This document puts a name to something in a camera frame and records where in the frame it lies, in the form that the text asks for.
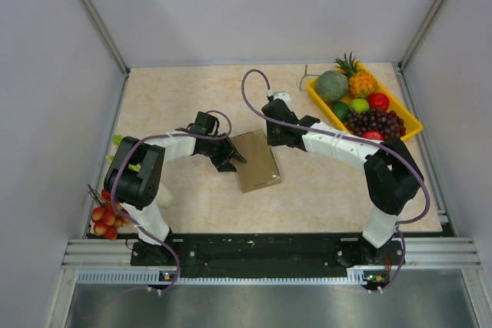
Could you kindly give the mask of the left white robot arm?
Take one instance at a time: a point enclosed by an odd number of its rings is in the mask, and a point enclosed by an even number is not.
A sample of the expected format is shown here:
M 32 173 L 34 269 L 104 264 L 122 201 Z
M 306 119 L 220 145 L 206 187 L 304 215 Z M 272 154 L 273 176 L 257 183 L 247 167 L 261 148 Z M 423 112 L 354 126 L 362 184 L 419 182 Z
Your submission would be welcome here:
M 169 262 L 175 252 L 173 243 L 166 240 L 171 229 L 156 201 L 164 165 L 202 155 L 219 172 L 235 172 L 231 162 L 246 161 L 229 138 L 230 133 L 219 132 L 219 114 L 215 110 L 200 111 L 186 128 L 143 139 L 123 137 L 105 175 L 103 188 L 110 193 L 110 202 L 128 212 L 127 218 L 138 228 L 138 239 L 149 244 L 148 255 L 156 263 Z

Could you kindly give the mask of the purple grape bunch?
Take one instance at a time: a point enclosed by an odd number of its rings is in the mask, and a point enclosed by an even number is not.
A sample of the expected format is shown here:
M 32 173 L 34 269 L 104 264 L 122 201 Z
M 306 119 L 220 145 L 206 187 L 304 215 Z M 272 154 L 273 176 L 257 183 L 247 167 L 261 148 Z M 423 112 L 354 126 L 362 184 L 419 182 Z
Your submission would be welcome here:
M 358 114 L 350 109 L 345 124 L 347 129 L 358 137 L 362 137 L 366 131 L 378 131 L 384 136 L 383 141 L 402 138 L 407 133 L 403 119 L 394 111 L 387 112 L 370 108 Z

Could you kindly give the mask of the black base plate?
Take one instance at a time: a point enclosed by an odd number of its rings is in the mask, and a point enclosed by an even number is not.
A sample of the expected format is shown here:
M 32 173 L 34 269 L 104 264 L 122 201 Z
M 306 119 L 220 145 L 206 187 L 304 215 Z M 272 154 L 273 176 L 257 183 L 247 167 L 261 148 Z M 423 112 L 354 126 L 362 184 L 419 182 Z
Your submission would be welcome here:
M 403 248 L 375 249 L 360 234 L 173 234 L 166 246 L 133 244 L 133 267 L 181 267 L 181 276 L 232 278 L 344 277 L 347 268 L 387 270 Z

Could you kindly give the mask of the light green lime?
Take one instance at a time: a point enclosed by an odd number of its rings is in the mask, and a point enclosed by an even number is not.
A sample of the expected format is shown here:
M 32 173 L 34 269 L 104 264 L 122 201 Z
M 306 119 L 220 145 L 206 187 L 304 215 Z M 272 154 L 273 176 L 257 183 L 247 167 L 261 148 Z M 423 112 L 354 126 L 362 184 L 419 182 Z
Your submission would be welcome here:
M 370 105 L 368 101 L 364 98 L 354 98 L 351 100 L 349 104 L 349 108 L 353 111 L 356 111 L 358 114 L 368 111 L 370 109 Z

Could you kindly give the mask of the dark green lime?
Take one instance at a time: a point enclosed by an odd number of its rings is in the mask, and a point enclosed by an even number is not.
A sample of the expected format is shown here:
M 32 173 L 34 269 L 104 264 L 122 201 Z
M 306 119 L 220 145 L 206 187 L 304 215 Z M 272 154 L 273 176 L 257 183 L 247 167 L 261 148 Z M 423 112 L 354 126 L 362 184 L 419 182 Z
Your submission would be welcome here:
M 336 101 L 335 103 L 333 103 L 331 110 L 333 111 L 337 119 L 341 122 L 346 121 L 347 116 L 350 113 L 349 105 L 343 101 Z

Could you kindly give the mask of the green melon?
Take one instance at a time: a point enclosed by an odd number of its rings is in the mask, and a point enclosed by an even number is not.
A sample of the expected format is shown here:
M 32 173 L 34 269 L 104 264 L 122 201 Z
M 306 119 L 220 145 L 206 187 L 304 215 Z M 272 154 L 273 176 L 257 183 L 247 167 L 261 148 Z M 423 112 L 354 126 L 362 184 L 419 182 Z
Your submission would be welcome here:
M 332 104 L 347 94 L 348 80 L 338 71 L 326 71 L 317 78 L 314 90 L 322 101 Z

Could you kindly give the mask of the pineapple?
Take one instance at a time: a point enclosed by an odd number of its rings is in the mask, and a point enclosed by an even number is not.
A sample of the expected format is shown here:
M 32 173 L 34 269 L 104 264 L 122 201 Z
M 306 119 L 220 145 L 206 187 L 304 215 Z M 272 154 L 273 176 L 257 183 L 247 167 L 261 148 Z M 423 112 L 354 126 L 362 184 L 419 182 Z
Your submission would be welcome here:
M 348 93 L 352 98 L 366 98 L 377 90 L 375 77 L 353 56 L 344 54 L 336 58 L 338 70 L 347 78 Z

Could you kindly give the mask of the yellow plastic tray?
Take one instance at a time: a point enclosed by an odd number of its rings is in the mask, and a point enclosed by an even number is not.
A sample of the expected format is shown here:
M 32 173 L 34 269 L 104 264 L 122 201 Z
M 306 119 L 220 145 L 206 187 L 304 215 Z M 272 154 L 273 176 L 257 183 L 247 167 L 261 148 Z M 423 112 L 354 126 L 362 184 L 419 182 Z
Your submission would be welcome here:
M 406 134 L 401 137 L 402 141 L 409 140 L 416 134 L 420 133 L 423 130 L 422 123 L 419 122 L 415 116 L 406 108 L 406 106 L 396 98 L 391 91 L 382 84 L 361 62 L 359 62 L 361 69 L 367 72 L 369 75 L 373 77 L 373 79 L 377 82 L 377 93 L 385 94 L 389 99 L 389 111 L 394 111 L 399 118 L 403 120 L 404 127 L 406 129 Z M 309 98 L 313 101 L 313 103 L 321 110 L 323 115 L 327 118 L 330 125 L 338 129 L 339 131 L 348 131 L 343 121 L 340 121 L 338 117 L 331 110 L 331 106 L 329 104 L 325 104 L 324 101 L 320 98 L 317 92 L 314 90 L 314 85 L 317 80 L 317 75 L 308 72 L 308 64 L 304 65 L 304 76 L 301 79 L 302 81 L 305 78 L 311 78 L 311 80 L 306 81 L 305 87 L 307 89 L 307 94 Z

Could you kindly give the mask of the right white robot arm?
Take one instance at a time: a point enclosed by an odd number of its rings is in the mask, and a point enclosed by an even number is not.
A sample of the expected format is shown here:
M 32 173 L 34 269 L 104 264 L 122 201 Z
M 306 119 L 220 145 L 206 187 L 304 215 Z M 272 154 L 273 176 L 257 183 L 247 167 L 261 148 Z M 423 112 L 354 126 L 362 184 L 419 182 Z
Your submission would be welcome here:
M 261 109 L 266 120 L 268 143 L 323 154 L 358 169 L 365 175 L 374 205 L 359 254 L 376 263 L 387 253 L 399 216 L 408 201 L 422 188 L 424 178 L 404 142 L 399 138 L 374 141 L 329 127 L 319 119 L 299 119 L 280 98 L 270 98 Z

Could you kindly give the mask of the red lychee bunch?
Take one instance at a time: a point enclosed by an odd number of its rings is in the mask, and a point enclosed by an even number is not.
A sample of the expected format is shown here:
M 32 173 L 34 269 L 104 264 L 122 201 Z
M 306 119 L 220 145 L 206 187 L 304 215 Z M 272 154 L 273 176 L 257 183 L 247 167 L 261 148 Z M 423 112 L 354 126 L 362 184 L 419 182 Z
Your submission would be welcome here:
M 92 233 L 107 240 L 116 240 L 118 230 L 130 224 L 130 220 L 126 217 L 128 212 L 119 202 L 115 203 L 118 210 L 116 212 L 111 205 L 111 194 L 105 189 L 97 192 L 91 185 L 88 185 L 88 194 L 95 202 L 95 207 L 91 212 Z

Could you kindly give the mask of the red apple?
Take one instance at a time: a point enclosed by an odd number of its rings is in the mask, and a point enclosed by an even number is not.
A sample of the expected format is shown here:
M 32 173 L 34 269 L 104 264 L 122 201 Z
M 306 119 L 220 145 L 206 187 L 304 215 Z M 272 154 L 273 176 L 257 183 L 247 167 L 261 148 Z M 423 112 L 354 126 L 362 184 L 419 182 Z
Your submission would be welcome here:
M 390 99 L 386 94 L 373 93 L 367 97 L 370 108 L 387 111 L 390 106 Z
M 383 141 L 384 136 L 378 131 L 366 131 L 362 134 L 362 138 L 374 141 Z

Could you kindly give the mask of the red apple front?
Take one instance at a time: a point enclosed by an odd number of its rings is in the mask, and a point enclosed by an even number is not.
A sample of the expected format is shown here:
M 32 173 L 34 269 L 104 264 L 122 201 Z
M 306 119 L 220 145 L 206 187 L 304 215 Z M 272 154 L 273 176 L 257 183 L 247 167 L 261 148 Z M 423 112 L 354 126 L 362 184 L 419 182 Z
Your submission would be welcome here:
M 374 141 L 383 141 L 384 136 L 378 131 L 366 131 L 362 134 L 362 138 Z

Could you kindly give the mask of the green celery stalk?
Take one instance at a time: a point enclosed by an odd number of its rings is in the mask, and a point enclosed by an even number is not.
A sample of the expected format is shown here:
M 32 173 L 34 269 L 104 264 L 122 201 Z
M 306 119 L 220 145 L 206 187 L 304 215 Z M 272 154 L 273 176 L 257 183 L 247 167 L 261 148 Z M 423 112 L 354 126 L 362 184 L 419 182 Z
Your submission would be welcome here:
M 117 149 L 118 149 L 118 147 L 122 141 L 122 138 L 123 138 L 123 136 L 120 134 L 114 134 L 113 135 L 113 137 L 111 139 L 111 149 L 109 151 L 109 155 L 105 156 L 105 159 L 106 159 L 108 165 L 110 165 L 112 163 L 112 161 L 114 159 L 114 154 L 116 153 L 116 151 L 117 151 Z M 158 185 L 158 192 L 157 192 L 157 196 L 155 198 L 155 201 L 156 201 L 157 206 L 160 208 L 168 207 L 174 201 L 174 197 L 171 194 L 170 190 L 162 182 L 160 182 Z

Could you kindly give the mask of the brown cardboard express box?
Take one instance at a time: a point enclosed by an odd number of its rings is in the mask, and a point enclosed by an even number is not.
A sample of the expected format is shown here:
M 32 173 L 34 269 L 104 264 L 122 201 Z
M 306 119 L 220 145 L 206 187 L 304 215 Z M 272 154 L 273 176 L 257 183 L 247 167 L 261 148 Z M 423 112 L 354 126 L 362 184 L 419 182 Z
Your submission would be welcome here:
M 234 164 L 244 194 L 281 183 L 280 171 L 262 129 L 239 134 L 231 141 L 245 159 Z

